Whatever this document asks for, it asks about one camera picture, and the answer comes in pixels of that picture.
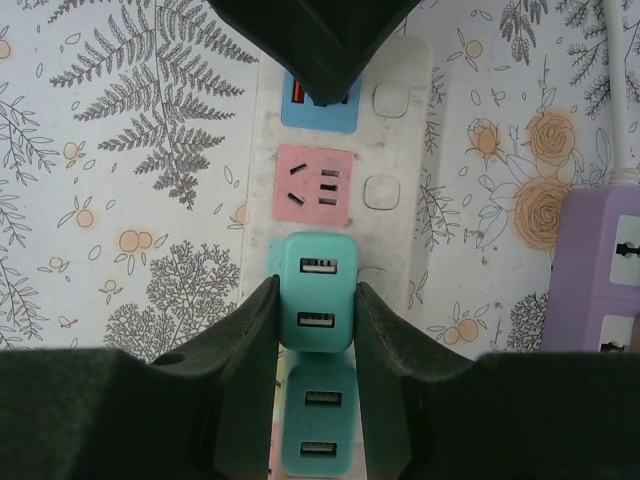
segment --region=teal usb charger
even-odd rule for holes
[[[338,353],[353,340],[358,249],[346,235],[298,232],[271,246],[280,275],[280,342],[302,352]]]
[[[280,462],[292,477],[341,477],[354,455],[358,384],[351,351],[285,353]]]

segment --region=floral wallpaper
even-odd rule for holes
[[[424,0],[396,34],[435,56],[407,318],[535,351],[562,200],[612,169],[602,2]],[[259,58],[202,0],[4,3],[0,350],[151,360],[235,308]]]

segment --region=black object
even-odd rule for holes
[[[420,0],[208,0],[318,105],[340,102]]]
[[[118,351],[0,354],[0,479],[264,480],[278,278],[145,365]],[[640,356],[471,362],[356,293],[372,480],[638,479]]]
[[[278,279],[145,365],[117,350],[0,354],[0,479],[268,473]]]

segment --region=usb charging port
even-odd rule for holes
[[[302,457],[335,457],[337,454],[337,443],[302,442],[300,444],[300,456]]]
[[[299,327],[333,328],[336,326],[336,316],[333,313],[298,313]]]
[[[300,271],[302,273],[335,275],[338,273],[338,261],[323,258],[301,258]]]
[[[318,407],[340,407],[342,394],[340,392],[308,391],[304,394],[304,404]]]

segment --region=rose illustration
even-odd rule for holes
[[[561,115],[545,113],[536,115],[527,128],[538,172],[544,177],[555,175],[576,146],[572,123]]]
[[[470,150],[476,150],[482,154],[486,168],[489,158],[501,152],[498,126],[486,118],[476,118],[469,125],[467,135],[473,146]]]
[[[550,250],[556,244],[560,210],[571,186],[555,178],[537,177],[517,194],[515,224],[527,244]]]

